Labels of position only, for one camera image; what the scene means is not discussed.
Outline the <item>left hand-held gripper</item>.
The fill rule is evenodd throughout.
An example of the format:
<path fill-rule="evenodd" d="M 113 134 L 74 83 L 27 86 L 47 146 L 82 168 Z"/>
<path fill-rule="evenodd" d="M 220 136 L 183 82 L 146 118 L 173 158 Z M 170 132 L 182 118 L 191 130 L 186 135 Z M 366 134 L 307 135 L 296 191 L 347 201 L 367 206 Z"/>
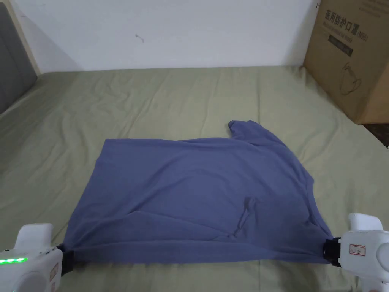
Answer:
<path fill-rule="evenodd" d="M 27 224 L 15 246 L 0 253 L 2 292 L 56 292 L 61 277 L 73 270 L 74 251 L 53 246 L 53 225 Z"/>

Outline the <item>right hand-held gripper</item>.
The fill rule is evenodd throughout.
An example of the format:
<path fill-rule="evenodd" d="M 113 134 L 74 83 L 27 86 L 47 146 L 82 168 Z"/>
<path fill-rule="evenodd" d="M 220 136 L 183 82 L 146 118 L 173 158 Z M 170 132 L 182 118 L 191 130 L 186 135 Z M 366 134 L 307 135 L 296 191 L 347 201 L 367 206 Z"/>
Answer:
<path fill-rule="evenodd" d="M 323 256 L 332 265 L 358 277 L 364 292 L 389 290 L 389 232 L 381 221 L 362 213 L 349 214 L 350 231 L 326 240 Z"/>

